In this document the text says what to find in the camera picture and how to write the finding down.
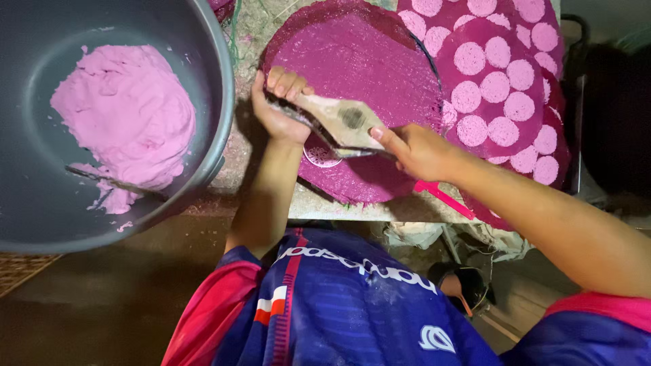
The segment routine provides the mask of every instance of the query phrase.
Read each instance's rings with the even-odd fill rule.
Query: pink dough
[[[484,50],[474,42],[466,42],[454,52],[454,65],[463,75],[477,75],[486,65]]]
[[[497,0],[468,0],[468,10],[476,16],[487,16],[495,11]]]
[[[542,155],[549,155],[556,151],[558,136],[554,127],[543,124],[538,137],[533,141],[533,146]]]
[[[488,124],[488,137],[502,147],[513,145],[520,136],[520,131],[512,120],[497,117]]]
[[[476,17],[470,14],[466,14],[463,16],[460,16],[459,19],[454,22],[454,27],[452,27],[453,31],[456,31],[457,28],[461,27],[463,24],[466,24],[467,22],[475,19]]]
[[[435,16],[442,5],[443,0],[411,0],[413,9],[424,16]]]
[[[102,175],[161,190],[183,171],[195,108],[156,48],[96,48],[61,82],[50,104],[102,165]],[[101,196],[113,190],[102,203],[108,214],[123,214],[140,198],[105,181],[97,187]]]
[[[547,104],[549,103],[549,96],[551,95],[551,85],[549,84],[549,80],[542,80],[542,90],[545,93],[545,104]]]
[[[554,183],[559,175],[559,163],[551,156],[542,156],[533,168],[533,180],[546,186]]]
[[[425,48],[432,57],[436,57],[443,45],[445,37],[450,35],[450,31],[443,27],[432,27],[425,34]]]
[[[548,53],[544,52],[538,52],[534,56],[536,61],[538,61],[538,64],[544,68],[547,69],[547,71],[551,72],[554,74],[554,76],[558,77],[556,74],[556,71],[558,70],[558,66],[556,65],[556,61],[551,58],[551,56]]]
[[[526,48],[531,48],[531,31],[518,24],[516,26],[516,35]]]
[[[497,25],[501,25],[509,31],[511,30],[511,22],[509,22],[508,18],[504,14],[490,14],[486,19]]]
[[[479,146],[488,137],[488,128],[481,117],[470,115],[462,118],[456,125],[456,134],[465,145]]]
[[[452,91],[452,105],[461,113],[470,113],[477,109],[482,101],[482,93],[477,84],[463,81]]]
[[[421,18],[420,15],[410,11],[403,10],[399,12],[398,15],[402,18],[402,21],[405,23],[407,29],[413,33],[419,40],[425,38],[425,21]]]
[[[521,152],[511,156],[511,166],[521,173],[531,173],[536,165],[538,152],[533,146],[529,146]]]
[[[535,111],[533,100],[523,92],[511,93],[504,102],[504,115],[512,120],[528,120]]]
[[[522,19],[536,23],[545,15],[545,0],[513,0]]]
[[[515,60],[508,64],[506,74],[513,89],[525,91],[533,85],[533,67],[526,60]]]
[[[506,68],[511,61],[511,47],[502,37],[493,37],[486,43],[486,60],[496,68]]]
[[[441,111],[441,126],[444,129],[449,129],[454,126],[457,119],[457,112],[452,103],[447,100],[443,101],[443,110]]]
[[[531,40],[540,51],[549,52],[559,45],[559,34],[547,23],[537,23],[531,30]]]
[[[510,85],[505,73],[494,71],[486,75],[479,87],[482,97],[489,103],[500,103],[506,100]]]
[[[509,160],[509,159],[511,159],[510,156],[495,156],[493,158],[488,158],[486,160],[488,160],[490,163],[499,165],[499,164],[502,164],[502,163],[506,163],[506,161]]]

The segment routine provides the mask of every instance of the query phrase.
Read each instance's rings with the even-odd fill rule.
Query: round pink cracker
[[[531,30],[531,40],[540,51],[549,52],[559,45],[559,34],[547,23],[537,23]]]
[[[554,74],[554,76],[557,76],[556,71],[558,71],[558,66],[556,65],[556,61],[554,61],[548,53],[538,52],[534,58],[538,61],[540,66],[547,69],[547,71]]]
[[[520,131],[512,120],[497,117],[488,124],[488,137],[502,147],[513,145],[520,136]]]
[[[556,151],[558,136],[554,127],[543,124],[538,137],[533,141],[533,146],[541,155],[549,155]]]
[[[523,92],[512,92],[504,102],[504,116],[511,120],[528,120],[535,111],[533,100]]]
[[[494,156],[494,157],[488,158],[486,160],[488,160],[488,162],[490,162],[490,163],[500,165],[502,163],[506,163],[506,161],[509,160],[509,159],[511,159],[510,156]]]
[[[533,145],[527,147],[521,152],[511,156],[510,162],[513,169],[521,173],[531,173],[536,165],[538,152]]]
[[[479,90],[482,97],[489,103],[504,102],[510,90],[508,77],[501,71],[493,71],[486,75]]]
[[[447,100],[443,101],[443,110],[441,111],[441,126],[445,129],[452,128],[458,115],[452,103]]]
[[[479,116],[465,116],[456,125],[459,140],[466,146],[479,146],[488,137],[486,122]]]
[[[506,74],[513,89],[525,91],[533,85],[533,67],[526,60],[515,60],[508,64]]]
[[[516,36],[526,48],[531,48],[531,31],[518,24],[516,26]]]
[[[511,22],[504,14],[497,14],[497,13],[490,14],[489,16],[486,17],[486,19],[492,21],[497,25],[501,25],[502,27],[508,29],[509,31],[511,30]]]
[[[452,27],[453,31],[456,31],[457,28],[461,27],[463,24],[466,24],[467,22],[475,19],[476,17],[474,15],[466,14],[463,16],[460,16],[459,19],[454,22],[454,26]]]
[[[443,0],[411,0],[411,7],[424,16],[435,16],[442,5]]]
[[[513,0],[522,19],[536,23],[545,15],[545,0]]]
[[[491,66],[505,68],[511,61],[511,47],[502,37],[493,37],[486,43],[486,60]]]
[[[549,103],[549,96],[551,95],[551,85],[549,84],[549,80],[543,78],[542,90],[543,93],[545,93],[545,104],[547,104]]]
[[[443,45],[445,37],[450,35],[450,31],[443,27],[432,27],[425,34],[425,48],[432,57],[436,57]]]
[[[409,29],[416,38],[419,40],[425,38],[425,30],[427,30],[427,26],[420,15],[410,10],[403,10],[402,12],[399,12],[398,15],[402,18],[402,22],[405,23],[407,29]]]
[[[470,113],[477,109],[482,101],[482,93],[477,84],[463,81],[452,90],[452,105],[461,113]]]
[[[559,175],[559,163],[552,156],[542,156],[533,168],[533,180],[546,186],[554,183]]]
[[[454,65],[463,75],[477,75],[486,65],[484,50],[474,42],[466,42],[454,52]]]
[[[495,11],[497,0],[468,0],[468,9],[476,16],[487,16]]]

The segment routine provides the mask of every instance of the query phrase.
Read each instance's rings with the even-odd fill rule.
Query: finger
[[[251,101],[254,108],[259,108],[267,104],[267,99],[264,97],[262,86],[264,85],[264,74],[258,70],[255,74],[255,80],[251,87]]]
[[[284,74],[284,67],[274,66],[269,70],[269,76],[267,76],[267,89],[273,91],[273,88],[278,84],[278,80]]]
[[[399,138],[395,132],[384,126],[377,126],[370,129],[370,135],[392,152],[399,160],[409,156],[409,145]]]
[[[276,86],[273,88],[273,93],[276,94],[278,98],[284,98],[292,87],[292,84],[294,84],[296,78],[297,75],[295,72],[286,72],[276,83]]]
[[[307,80],[305,80],[304,77],[297,77],[296,80],[294,80],[294,84],[290,87],[289,91],[287,92],[287,100],[290,102],[296,99],[298,94],[305,88],[307,85]]]

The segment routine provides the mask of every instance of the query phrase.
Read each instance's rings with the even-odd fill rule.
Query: logo on jersey
[[[259,299],[258,307],[255,310],[253,321],[259,321],[269,326],[269,320],[272,315],[284,313],[284,302],[287,297],[287,286],[276,287],[273,291],[271,300]]]
[[[418,342],[424,350],[442,350],[455,354],[450,337],[439,327],[424,326],[421,329],[421,341]]]

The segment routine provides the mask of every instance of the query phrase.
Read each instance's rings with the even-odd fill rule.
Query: cloth
[[[628,300],[609,297],[611,308]],[[651,301],[636,301],[627,311],[649,326]],[[163,365],[648,364],[651,334],[625,321],[565,305],[499,359],[439,289],[382,249],[291,229],[268,270],[244,247],[224,255]]]

